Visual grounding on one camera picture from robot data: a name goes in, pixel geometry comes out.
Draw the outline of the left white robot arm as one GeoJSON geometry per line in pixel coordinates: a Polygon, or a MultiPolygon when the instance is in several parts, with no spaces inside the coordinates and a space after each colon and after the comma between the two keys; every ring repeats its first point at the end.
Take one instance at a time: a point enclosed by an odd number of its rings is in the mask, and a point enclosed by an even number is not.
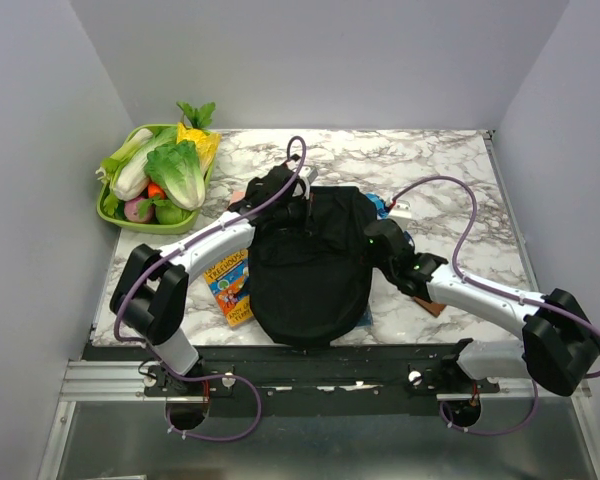
{"type": "Polygon", "coordinates": [[[115,337],[124,339],[121,325],[131,328],[137,333],[133,339],[166,365],[168,384],[181,395],[194,393],[202,380],[201,357],[181,328],[189,285],[249,247],[258,220],[304,207],[317,176],[311,167],[276,166],[252,179],[244,196],[209,226],[159,249],[134,248],[109,303],[116,316],[115,337]]]}

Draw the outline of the black student backpack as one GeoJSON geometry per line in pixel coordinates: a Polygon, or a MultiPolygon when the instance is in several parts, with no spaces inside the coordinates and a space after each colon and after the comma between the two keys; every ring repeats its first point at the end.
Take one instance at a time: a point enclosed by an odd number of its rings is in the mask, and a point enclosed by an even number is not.
{"type": "Polygon", "coordinates": [[[273,342],[323,347],[356,327],[372,284],[364,229],[375,219],[358,188],[322,186],[290,220],[257,226],[248,249],[250,307],[273,342]]]}

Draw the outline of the brown leather wallet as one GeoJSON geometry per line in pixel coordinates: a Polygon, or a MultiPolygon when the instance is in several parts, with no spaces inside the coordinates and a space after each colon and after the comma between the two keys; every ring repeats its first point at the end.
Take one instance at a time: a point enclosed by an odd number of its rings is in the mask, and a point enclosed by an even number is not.
{"type": "Polygon", "coordinates": [[[438,318],[446,308],[444,304],[428,302],[417,297],[414,297],[413,301],[435,318],[438,318]]]}

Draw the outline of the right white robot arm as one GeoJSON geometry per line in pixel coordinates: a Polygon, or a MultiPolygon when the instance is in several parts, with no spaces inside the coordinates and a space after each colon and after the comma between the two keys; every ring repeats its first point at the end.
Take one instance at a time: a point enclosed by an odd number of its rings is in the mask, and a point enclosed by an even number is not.
{"type": "Polygon", "coordinates": [[[462,276],[446,259],[416,252],[391,219],[373,221],[364,235],[374,266],[401,293],[463,310],[511,334],[508,341],[462,346],[440,367],[447,389],[460,392],[488,377],[527,378],[569,396],[600,356],[600,334],[568,292],[546,295],[462,276]]]}

